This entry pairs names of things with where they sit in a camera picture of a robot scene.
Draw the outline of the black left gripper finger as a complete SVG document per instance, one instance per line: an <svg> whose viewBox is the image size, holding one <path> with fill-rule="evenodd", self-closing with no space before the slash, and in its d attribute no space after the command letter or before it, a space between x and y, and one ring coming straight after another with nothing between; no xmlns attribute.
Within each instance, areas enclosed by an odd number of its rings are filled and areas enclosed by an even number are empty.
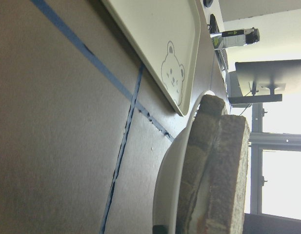
<svg viewBox="0 0 301 234"><path fill-rule="evenodd" d="M168 228L166 225L153 225L152 234L168 234Z"/></svg>

